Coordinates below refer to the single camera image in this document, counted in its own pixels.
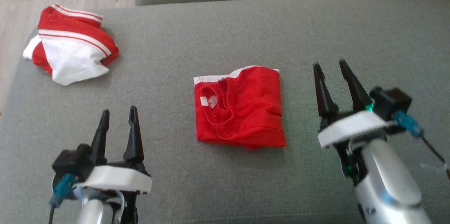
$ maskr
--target red and white jersey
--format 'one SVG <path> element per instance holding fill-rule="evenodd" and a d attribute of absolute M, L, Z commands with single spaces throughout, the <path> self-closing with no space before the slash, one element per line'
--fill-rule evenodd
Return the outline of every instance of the red and white jersey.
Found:
<path fill-rule="evenodd" d="M 104 75 L 119 49 L 100 29 L 102 20 L 92 12 L 49 6 L 40 15 L 39 34 L 25 48 L 24 57 L 62 85 Z"/>

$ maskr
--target gray couch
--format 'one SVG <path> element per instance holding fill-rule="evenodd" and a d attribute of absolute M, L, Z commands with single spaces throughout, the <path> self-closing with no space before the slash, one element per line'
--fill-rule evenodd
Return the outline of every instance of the gray couch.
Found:
<path fill-rule="evenodd" d="M 140 223 L 361 224 L 352 182 L 336 152 L 317 141 L 312 64 L 321 63 L 334 101 L 350 109 L 341 58 L 366 89 L 410 94 L 411 115 L 450 159 L 450 0 L 237 0 L 100 13 L 121 50 L 107 75 L 65 87 L 31 62 L 18 66 L 0 119 L 2 223 L 45 223 L 52 161 L 90 142 L 105 108 L 107 158 L 121 159 L 136 105 L 153 178 L 152 193 L 138 197 Z M 197 142 L 192 77 L 252 64 L 280 69 L 287 147 L 249 152 Z M 448 223 L 450 183 L 419 166 L 437 160 L 406 134 L 389 142 L 431 220 Z M 73 223 L 79 209 L 64 202 L 54 223 Z"/>

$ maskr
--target white fabric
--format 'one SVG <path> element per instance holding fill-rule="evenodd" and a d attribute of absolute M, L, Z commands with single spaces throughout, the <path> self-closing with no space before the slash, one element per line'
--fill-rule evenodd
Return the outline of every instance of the white fabric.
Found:
<path fill-rule="evenodd" d="M 42 38 L 53 81 L 64 86 L 98 77 L 109 69 L 101 65 L 105 54 L 100 49 L 75 40 Z"/>
<path fill-rule="evenodd" d="M 229 75 L 206 75 L 206 76 L 197 76 L 194 77 L 194 85 L 198 84 L 198 83 L 216 83 L 220 80 L 222 80 L 223 78 L 237 78 L 239 76 L 239 74 L 241 74 L 242 70 L 246 70 L 252 67 L 261 67 L 261 66 L 246 66 L 246 67 L 242 67 L 240 69 L 237 69 L 233 72 L 231 72 Z"/>
<path fill-rule="evenodd" d="M 33 51 L 39 44 L 39 42 L 40 42 L 39 35 L 36 35 L 30 40 L 27 47 L 24 49 L 23 56 L 25 59 L 33 59 Z"/>
<path fill-rule="evenodd" d="M 89 37 L 88 35 L 84 35 L 81 33 L 74 33 L 74 32 L 66 32 L 66 31 L 55 31 L 55 30 L 38 30 L 39 37 L 41 38 L 51 38 L 51 39 L 75 39 L 78 41 L 84 41 L 88 43 L 91 46 L 97 46 L 100 50 L 102 50 L 105 54 L 105 56 L 109 56 L 111 54 L 111 51 L 103 45 L 100 41 L 96 40 L 95 38 Z"/>

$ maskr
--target black cable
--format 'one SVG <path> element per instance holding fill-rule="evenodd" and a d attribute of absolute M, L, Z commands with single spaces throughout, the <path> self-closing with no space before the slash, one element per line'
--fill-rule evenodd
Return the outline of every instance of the black cable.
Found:
<path fill-rule="evenodd" d="M 421 138 L 422 138 L 422 140 L 423 140 L 423 142 L 425 143 L 425 145 L 431 150 L 431 152 L 433 152 L 433 154 L 445 165 L 445 168 L 446 168 L 446 170 L 445 170 L 445 172 L 447 173 L 447 177 L 449 178 L 449 180 L 450 180 L 450 168 L 448 168 L 448 164 L 447 164 L 447 162 L 445 161 L 445 159 L 444 159 L 444 157 L 442 157 L 442 155 L 440 155 L 437 151 L 436 151 L 436 149 L 434 149 L 434 147 L 433 146 L 431 146 L 431 144 L 429 143 L 429 141 L 425 138 L 425 136 L 423 136 L 423 134 L 420 136 Z"/>
<path fill-rule="evenodd" d="M 426 138 L 425 138 L 425 136 L 423 136 L 423 134 L 421 135 L 421 138 L 422 138 L 423 142 L 425 143 L 425 145 L 431 150 L 431 152 L 433 152 L 433 154 L 434 154 L 437 158 L 439 158 L 439 160 L 441 160 L 442 163 L 445 164 L 446 162 L 445 162 L 445 160 L 444 160 L 444 157 L 442 157 L 442 155 L 440 155 L 440 154 L 436 151 L 436 149 L 434 149 L 434 147 L 431 146 L 431 144 L 429 143 L 429 141 L 426 140 Z"/>
<path fill-rule="evenodd" d="M 55 213 L 55 206 L 52 205 L 50 208 L 49 224 L 53 223 L 53 214 Z"/>

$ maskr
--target green led light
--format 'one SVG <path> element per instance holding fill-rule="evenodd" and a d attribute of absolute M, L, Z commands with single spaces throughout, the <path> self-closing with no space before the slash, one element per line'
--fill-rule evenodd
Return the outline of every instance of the green led light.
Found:
<path fill-rule="evenodd" d="M 373 107 L 375 106 L 375 104 L 374 103 L 371 103 L 370 105 L 366 105 L 365 106 L 365 109 L 366 110 L 368 110 L 368 111 L 370 111 L 370 112 L 373 112 Z"/>

